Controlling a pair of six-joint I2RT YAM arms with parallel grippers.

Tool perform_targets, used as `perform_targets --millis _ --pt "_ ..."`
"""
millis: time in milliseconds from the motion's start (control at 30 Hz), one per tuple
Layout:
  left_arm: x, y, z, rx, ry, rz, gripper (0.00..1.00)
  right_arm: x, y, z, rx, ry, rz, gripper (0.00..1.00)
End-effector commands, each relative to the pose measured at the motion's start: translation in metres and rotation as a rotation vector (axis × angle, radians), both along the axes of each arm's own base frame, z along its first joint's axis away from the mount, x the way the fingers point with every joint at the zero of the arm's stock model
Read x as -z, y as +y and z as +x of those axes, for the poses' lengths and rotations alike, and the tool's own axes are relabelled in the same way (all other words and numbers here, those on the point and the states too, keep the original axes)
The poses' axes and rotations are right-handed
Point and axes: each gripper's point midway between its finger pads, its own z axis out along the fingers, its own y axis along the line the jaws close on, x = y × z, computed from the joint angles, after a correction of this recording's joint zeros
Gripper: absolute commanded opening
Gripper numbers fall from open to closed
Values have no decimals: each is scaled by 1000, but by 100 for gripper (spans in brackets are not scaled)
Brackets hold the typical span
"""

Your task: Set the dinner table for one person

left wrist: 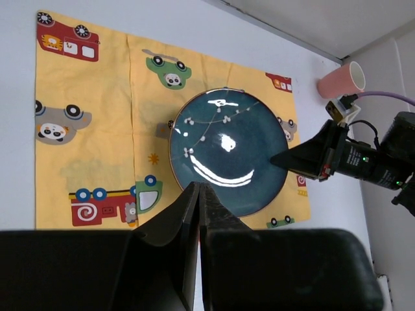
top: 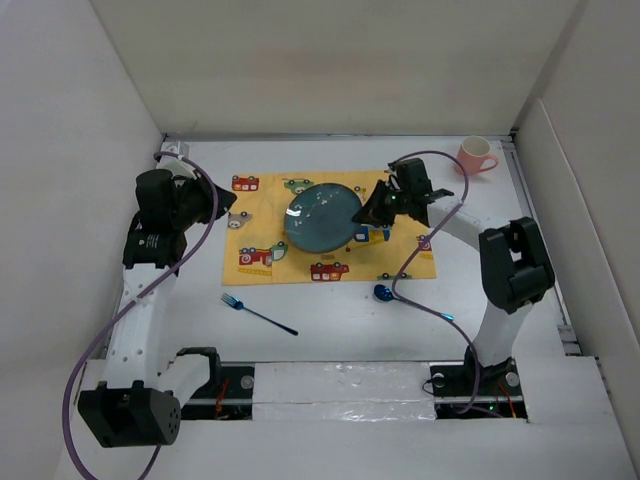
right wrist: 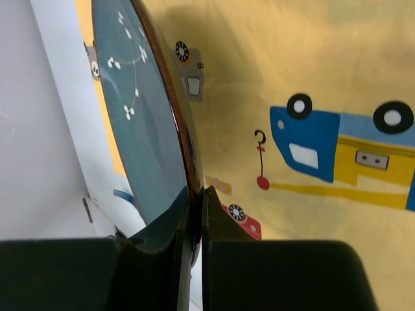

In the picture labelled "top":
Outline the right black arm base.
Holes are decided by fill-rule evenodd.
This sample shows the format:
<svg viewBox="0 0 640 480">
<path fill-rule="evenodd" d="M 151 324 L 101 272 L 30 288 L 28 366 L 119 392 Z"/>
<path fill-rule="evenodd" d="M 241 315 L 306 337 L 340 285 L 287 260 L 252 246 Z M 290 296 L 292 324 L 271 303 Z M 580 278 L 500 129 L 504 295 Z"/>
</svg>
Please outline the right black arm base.
<svg viewBox="0 0 640 480">
<path fill-rule="evenodd" d="M 467 349 L 462 360 L 430 363 L 422 390 L 433 397 L 437 419 L 528 418 L 513 358 L 484 367 Z"/>
</svg>

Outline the yellow cartoon vehicle cloth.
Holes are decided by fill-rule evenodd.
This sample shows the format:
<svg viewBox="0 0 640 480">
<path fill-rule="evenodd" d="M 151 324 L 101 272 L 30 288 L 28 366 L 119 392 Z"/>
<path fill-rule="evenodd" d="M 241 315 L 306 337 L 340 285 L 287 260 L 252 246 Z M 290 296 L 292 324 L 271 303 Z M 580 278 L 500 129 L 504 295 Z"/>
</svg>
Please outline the yellow cartoon vehicle cloth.
<svg viewBox="0 0 640 480">
<path fill-rule="evenodd" d="M 248 286 L 339 281 L 387 281 L 396 278 L 415 249 L 420 252 L 403 270 L 403 279 L 434 279 L 434 254 L 422 246 L 427 228 L 405 216 L 391 227 L 360 227 L 355 236 L 330 253 L 304 253 L 288 240 L 285 211 L 304 190 L 320 183 L 342 184 L 366 201 L 382 170 L 234 174 L 236 194 L 227 217 L 223 283 Z"/>
</svg>

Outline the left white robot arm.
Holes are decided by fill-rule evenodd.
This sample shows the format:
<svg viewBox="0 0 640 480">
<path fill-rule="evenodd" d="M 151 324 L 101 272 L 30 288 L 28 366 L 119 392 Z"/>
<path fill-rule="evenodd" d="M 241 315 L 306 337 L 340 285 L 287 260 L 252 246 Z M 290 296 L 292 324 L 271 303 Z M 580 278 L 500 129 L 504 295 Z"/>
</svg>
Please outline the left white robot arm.
<svg viewBox="0 0 640 480">
<path fill-rule="evenodd" d="M 222 387 L 222 367 L 213 347 L 183 347 L 168 359 L 160 352 L 161 330 L 179 270 L 193 251 L 186 232 L 210 226 L 237 197 L 204 176 L 167 169 L 140 174 L 138 210 L 123 253 L 123 315 L 110 327 L 105 370 L 97 387 L 79 395 L 78 411 L 104 448 L 171 445 L 181 410 L 198 393 Z"/>
</svg>

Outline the teal ceramic plate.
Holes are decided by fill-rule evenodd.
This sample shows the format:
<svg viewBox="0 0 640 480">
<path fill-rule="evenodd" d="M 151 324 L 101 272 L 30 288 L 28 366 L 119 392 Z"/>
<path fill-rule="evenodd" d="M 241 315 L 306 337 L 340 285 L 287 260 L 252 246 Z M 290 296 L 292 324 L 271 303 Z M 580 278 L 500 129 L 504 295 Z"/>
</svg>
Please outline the teal ceramic plate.
<svg viewBox="0 0 640 480">
<path fill-rule="evenodd" d="M 337 183 L 314 185 L 287 206 L 284 231 L 289 243 L 305 253 L 324 254 L 345 246 L 360 228 L 353 220 L 360 198 Z"/>
</svg>

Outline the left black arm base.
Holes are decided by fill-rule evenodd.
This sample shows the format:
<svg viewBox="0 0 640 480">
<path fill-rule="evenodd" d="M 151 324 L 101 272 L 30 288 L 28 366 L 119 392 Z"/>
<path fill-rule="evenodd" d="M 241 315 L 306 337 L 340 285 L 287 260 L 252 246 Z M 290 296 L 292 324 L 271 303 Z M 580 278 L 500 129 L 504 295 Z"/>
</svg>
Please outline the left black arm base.
<svg viewBox="0 0 640 480">
<path fill-rule="evenodd" d="M 182 420 L 251 420 L 254 386 L 254 364 L 223 364 L 220 382 L 200 387 L 182 407 Z"/>
</svg>

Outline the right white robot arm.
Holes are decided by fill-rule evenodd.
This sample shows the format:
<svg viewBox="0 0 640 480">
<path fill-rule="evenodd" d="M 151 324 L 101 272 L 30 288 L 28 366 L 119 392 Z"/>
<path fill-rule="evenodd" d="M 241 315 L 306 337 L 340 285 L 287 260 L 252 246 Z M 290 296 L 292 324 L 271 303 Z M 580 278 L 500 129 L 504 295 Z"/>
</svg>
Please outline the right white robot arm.
<svg viewBox="0 0 640 480">
<path fill-rule="evenodd" d="M 473 393 L 494 387 L 510 362 L 513 344 L 534 304 L 554 287 L 555 272 L 536 221 L 493 218 L 465 204 L 446 189 L 434 189 L 419 158 L 389 164 L 389 178 L 378 181 L 353 220 L 390 226 L 398 215 L 444 231 L 475 249 L 487 306 L 478 334 L 467 348 L 462 381 Z"/>
</svg>

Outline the pink ceramic mug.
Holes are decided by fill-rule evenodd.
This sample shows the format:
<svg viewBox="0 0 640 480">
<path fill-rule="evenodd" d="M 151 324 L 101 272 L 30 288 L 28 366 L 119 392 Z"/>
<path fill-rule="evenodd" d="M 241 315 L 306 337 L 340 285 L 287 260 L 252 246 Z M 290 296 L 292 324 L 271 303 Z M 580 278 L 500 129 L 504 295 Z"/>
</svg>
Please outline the pink ceramic mug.
<svg viewBox="0 0 640 480">
<path fill-rule="evenodd" d="M 491 153 L 490 142 L 481 136 L 465 138 L 456 158 L 468 175 L 490 171 L 499 164 L 499 158 Z"/>
</svg>

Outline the blue metal fork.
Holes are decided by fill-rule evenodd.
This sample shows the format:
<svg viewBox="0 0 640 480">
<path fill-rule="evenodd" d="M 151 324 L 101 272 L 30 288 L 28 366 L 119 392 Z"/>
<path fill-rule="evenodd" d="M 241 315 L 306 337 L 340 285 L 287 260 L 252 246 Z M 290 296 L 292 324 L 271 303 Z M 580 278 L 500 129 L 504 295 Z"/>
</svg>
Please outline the blue metal fork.
<svg viewBox="0 0 640 480">
<path fill-rule="evenodd" d="M 269 324 L 271 324 L 271 325 L 273 325 L 273 326 L 275 326 L 275 327 L 287 332 L 290 335 L 293 335 L 293 336 L 298 336 L 299 335 L 299 332 L 297 330 L 295 330 L 293 328 L 290 328 L 290 327 L 288 327 L 288 326 L 286 326 L 286 325 L 284 325 L 282 323 L 279 323 L 277 321 L 274 321 L 274 320 L 268 318 L 267 316 L 262 315 L 262 314 L 256 312 L 255 310 L 252 310 L 252 309 L 248 308 L 247 306 L 244 305 L 244 303 L 241 300 L 233 297 L 232 295 L 229 295 L 227 293 L 223 293 L 221 295 L 221 301 L 224 304 L 226 304 L 227 306 L 229 306 L 230 308 L 232 308 L 232 309 L 234 309 L 236 311 L 246 311 L 249 314 L 254 315 L 254 316 L 266 321 L 267 323 L 269 323 Z"/>
</svg>

